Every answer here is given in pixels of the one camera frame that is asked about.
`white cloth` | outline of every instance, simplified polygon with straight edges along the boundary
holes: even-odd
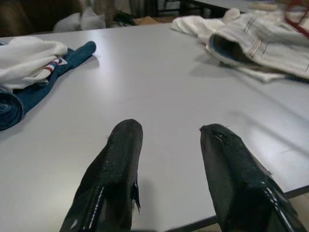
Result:
[[[43,81],[40,81],[40,83],[48,84],[48,81],[46,78],[55,70],[55,68],[58,65],[65,65],[67,64],[66,60],[63,58],[55,59],[51,63],[49,63],[47,66],[45,66],[42,71],[36,76],[36,79],[41,79]]]
[[[46,82],[46,75],[40,74],[43,68],[67,52],[68,48],[57,41],[31,36],[12,39],[0,46],[0,87],[13,91]]]
[[[82,14],[74,13],[58,21],[54,26],[53,32],[58,33],[104,28],[106,28],[105,16],[96,15],[96,13],[92,11],[91,7],[87,7]]]
[[[220,61],[236,67],[248,68],[217,49],[225,41],[239,44],[238,51],[263,68],[279,70],[287,75],[309,79],[309,39],[303,34],[279,26],[280,22],[254,14],[242,15],[238,20],[218,29],[212,38],[222,38],[220,44],[209,45],[209,51]]]
[[[299,13],[293,13],[291,17],[298,18]],[[304,67],[307,69],[306,65],[308,65],[307,44],[309,40],[285,24],[283,19],[284,15],[280,11],[271,13],[254,11],[240,16],[237,10],[230,9],[222,20],[203,19],[199,16],[180,17],[172,22],[171,28],[197,36],[218,60],[262,82],[285,78],[287,75],[282,71],[308,78],[307,73],[304,75],[303,69]],[[256,62],[256,65],[253,68],[250,65],[244,65],[242,62],[223,56],[212,46],[208,46],[209,38],[214,35],[239,43],[242,52],[247,58]],[[270,68],[270,72],[258,70],[258,67],[264,66]]]
[[[55,24],[53,32],[58,33],[81,30],[80,18],[81,13],[74,13],[66,18],[61,19]]]

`fabric pile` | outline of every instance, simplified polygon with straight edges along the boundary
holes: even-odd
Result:
[[[240,14],[233,8],[222,19],[179,17],[171,28],[197,36],[219,61],[264,83],[295,76],[309,79],[309,39],[286,24],[281,11]]]
[[[105,15],[97,15],[93,12],[91,7],[87,7],[82,14],[74,13],[58,21],[54,26],[53,32],[58,33],[104,28],[106,28]]]
[[[0,46],[0,131],[21,121],[58,77],[86,61],[92,41],[73,51],[56,41],[18,37]]]

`white table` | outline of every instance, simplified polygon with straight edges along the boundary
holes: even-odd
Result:
[[[309,186],[309,85],[263,85],[169,25],[38,35],[95,57],[62,76],[25,119],[0,132],[2,232],[55,232],[113,127],[143,125],[141,211],[133,228],[164,231],[215,214],[199,128],[228,126],[284,191]]]

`blue cloth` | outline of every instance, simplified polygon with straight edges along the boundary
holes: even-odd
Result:
[[[31,110],[50,92],[58,77],[82,64],[91,57],[95,50],[96,44],[93,41],[86,43],[76,51],[68,49],[68,53],[63,57],[67,64],[58,65],[48,78],[49,82],[45,86],[33,84],[14,93],[0,88],[0,131],[20,122],[26,112]]]

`floor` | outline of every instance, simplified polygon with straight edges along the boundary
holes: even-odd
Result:
[[[290,199],[292,206],[298,213],[298,218],[301,220],[306,230],[309,231],[309,193]],[[195,232],[221,232],[220,226],[214,224]]]

